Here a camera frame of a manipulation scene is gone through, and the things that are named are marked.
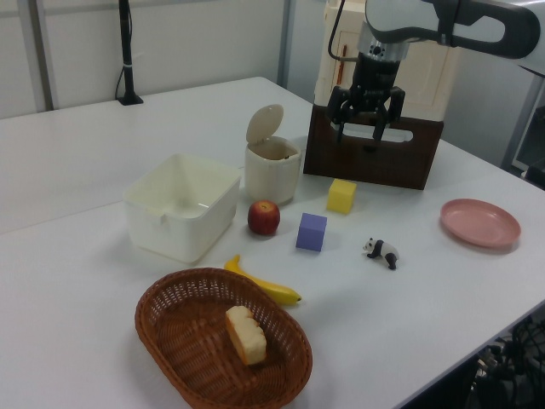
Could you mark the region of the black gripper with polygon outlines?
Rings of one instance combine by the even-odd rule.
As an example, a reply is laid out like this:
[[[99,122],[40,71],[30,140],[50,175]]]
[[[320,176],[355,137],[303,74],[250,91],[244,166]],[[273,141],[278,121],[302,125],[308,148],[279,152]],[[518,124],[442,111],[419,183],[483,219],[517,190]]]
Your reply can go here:
[[[405,92],[395,87],[399,60],[378,60],[375,56],[359,53],[350,89],[336,85],[331,91],[326,117],[336,131],[336,142],[341,143],[345,124],[356,113],[376,112],[372,138],[382,139],[387,125],[401,117]]]

